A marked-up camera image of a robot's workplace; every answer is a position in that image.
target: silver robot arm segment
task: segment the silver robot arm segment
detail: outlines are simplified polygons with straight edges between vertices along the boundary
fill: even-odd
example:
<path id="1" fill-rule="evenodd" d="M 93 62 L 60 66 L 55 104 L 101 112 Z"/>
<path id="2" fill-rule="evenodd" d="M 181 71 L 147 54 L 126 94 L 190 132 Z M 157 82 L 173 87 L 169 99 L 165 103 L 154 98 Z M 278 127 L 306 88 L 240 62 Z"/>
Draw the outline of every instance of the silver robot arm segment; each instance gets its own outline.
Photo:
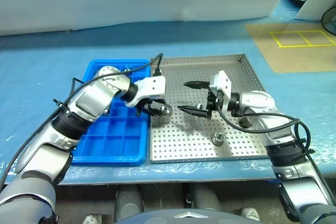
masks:
<path id="1" fill-rule="evenodd" d="M 290 126 L 283 127 L 290 124 L 291 119 L 281 116 L 284 114 L 277 109 L 271 95 L 263 91 L 231 92 L 231 81 L 223 70 L 213 75 L 210 82 L 189 81 L 184 85 L 193 89 L 208 88 L 207 110 L 185 105 L 178 106 L 180 110 L 208 119 L 212 111 L 218 111 L 232 127 L 261 135 L 272 169 L 281 181 L 279 191 L 288 218 L 304 224 L 336 223 L 336 207 L 330 190 L 322 182 L 323 177 L 301 140 Z M 227 111 L 234 117 L 242 117 L 242 127 L 225 118 Z"/>
<path id="2" fill-rule="evenodd" d="M 112 66 L 95 75 L 118 73 Z M 16 178 L 0 193 L 0 223 L 56 223 L 55 190 L 68 170 L 83 133 L 119 96 L 126 106 L 142 100 L 165 98 L 165 77 L 150 77 L 131 83 L 124 74 L 104 77 L 83 87 L 58 116 L 35 136 L 19 157 Z"/>
<path id="3" fill-rule="evenodd" d="M 222 80 L 222 86 L 231 83 Z M 223 109 L 233 116 L 254 113 L 283 114 L 275 106 L 275 101 L 263 91 L 231 94 L 230 101 L 224 99 Z M 242 125 L 252 126 L 258 130 L 271 129 L 290 122 L 290 119 L 256 115 L 242 120 Z M 262 142 L 272 162 L 272 169 L 281 181 L 279 190 L 282 202 L 289 218 L 301 223 L 335 223 L 336 207 L 331 195 L 322 183 L 316 169 L 305 155 L 291 127 L 262 134 Z"/>

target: blue table surface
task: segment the blue table surface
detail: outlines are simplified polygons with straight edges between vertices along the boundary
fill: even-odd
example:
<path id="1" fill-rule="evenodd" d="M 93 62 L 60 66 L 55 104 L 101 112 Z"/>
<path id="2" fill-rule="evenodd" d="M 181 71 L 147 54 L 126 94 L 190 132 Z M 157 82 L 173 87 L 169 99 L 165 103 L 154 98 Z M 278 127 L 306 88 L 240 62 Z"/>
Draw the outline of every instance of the blue table surface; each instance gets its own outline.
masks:
<path id="1" fill-rule="evenodd" d="M 92 59 L 245 54 L 277 107 L 301 118 L 312 133 L 313 155 L 325 174 L 336 172 L 335 72 L 273 73 L 245 23 L 288 23 L 297 9 L 282 0 L 267 18 L 234 22 L 144 22 L 81 31 L 0 37 L 0 174 L 27 136 L 65 99 L 71 78 Z M 11 169 L 7 181 L 13 179 Z M 210 181 L 274 178 L 268 159 L 72 166 L 63 184 Z"/>

